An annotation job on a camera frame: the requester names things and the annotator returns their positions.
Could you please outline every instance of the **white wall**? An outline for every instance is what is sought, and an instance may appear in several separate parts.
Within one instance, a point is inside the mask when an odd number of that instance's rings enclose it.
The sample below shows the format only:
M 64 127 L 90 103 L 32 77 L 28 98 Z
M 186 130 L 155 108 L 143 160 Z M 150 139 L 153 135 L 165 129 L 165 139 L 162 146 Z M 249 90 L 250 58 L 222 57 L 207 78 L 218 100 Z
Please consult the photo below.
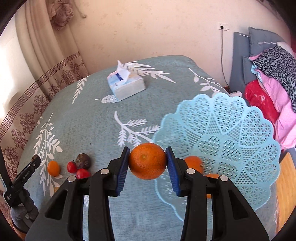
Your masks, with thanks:
M 225 86 L 221 71 L 221 31 L 224 32 L 224 72 L 232 65 L 233 32 L 249 26 L 274 31 L 290 43 L 284 22 L 255 0 L 79 0 L 87 18 L 77 11 L 70 22 L 90 73 L 161 55 L 186 55 Z
M 0 123 L 33 82 L 17 39 L 13 17 L 0 36 Z

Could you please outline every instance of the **pink blanket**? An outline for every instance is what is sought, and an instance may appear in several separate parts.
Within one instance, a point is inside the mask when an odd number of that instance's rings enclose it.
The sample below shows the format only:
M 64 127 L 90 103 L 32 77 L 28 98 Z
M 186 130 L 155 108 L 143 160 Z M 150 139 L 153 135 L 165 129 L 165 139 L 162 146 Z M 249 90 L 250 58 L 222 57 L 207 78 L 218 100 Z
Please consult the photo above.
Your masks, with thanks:
M 269 78 L 260 70 L 258 71 L 275 109 L 280 112 L 275 122 L 275 140 L 280 143 L 282 149 L 292 148 L 296 146 L 296 113 L 292 110 L 288 93 L 276 79 Z

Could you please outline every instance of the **power cord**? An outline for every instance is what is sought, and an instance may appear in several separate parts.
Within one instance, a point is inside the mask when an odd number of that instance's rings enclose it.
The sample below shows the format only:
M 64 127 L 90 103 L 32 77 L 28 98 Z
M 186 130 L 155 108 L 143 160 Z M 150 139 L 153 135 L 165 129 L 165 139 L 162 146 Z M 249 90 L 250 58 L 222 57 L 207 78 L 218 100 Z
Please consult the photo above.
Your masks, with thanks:
M 225 78 L 225 74 L 224 74 L 224 70 L 223 70 L 223 29 L 224 28 L 223 28 L 223 26 L 220 26 L 220 28 L 221 28 L 221 39 L 222 39 L 222 45 L 221 45 L 221 67 L 222 67 L 222 73 L 223 73 L 224 81 L 227 84 L 226 78 Z

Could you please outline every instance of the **leopard print fabric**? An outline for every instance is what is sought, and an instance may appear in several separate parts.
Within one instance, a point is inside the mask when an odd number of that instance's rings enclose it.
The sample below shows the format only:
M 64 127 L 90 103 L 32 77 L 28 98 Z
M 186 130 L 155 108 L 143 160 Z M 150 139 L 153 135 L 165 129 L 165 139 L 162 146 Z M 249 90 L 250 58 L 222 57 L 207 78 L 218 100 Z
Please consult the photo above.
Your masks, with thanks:
M 281 83 L 296 113 L 296 59 L 282 47 L 275 46 L 265 50 L 253 63 L 266 76 Z

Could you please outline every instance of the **orange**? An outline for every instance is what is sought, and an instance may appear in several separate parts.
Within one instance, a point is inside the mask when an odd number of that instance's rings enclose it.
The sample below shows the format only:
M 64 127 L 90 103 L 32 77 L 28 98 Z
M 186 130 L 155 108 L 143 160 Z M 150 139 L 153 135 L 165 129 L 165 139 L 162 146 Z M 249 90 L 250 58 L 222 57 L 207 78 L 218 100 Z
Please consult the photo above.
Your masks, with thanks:
M 151 180 L 158 178 L 164 172 L 167 160 L 160 146 L 143 143 L 132 150 L 128 164 L 136 177 Z
M 47 171 L 51 176 L 57 177 L 60 173 L 59 164 L 56 161 L 50 161 L 47 166 Z
M 215 178 L 215 179 L 218 179 L 219 176 L 220 176 L 219 174 L 214 174 L 214 173 L 206 174 L 206 177 L 211 177 L 211 178 Z M 207 198 L 212 198 L 212 195 L 207 194 Z
M 193 168 L 201 174 L 203 173 L 202 160 L 198 156 L 188 156 L 184 159 L 184 161 L 189 168 Z

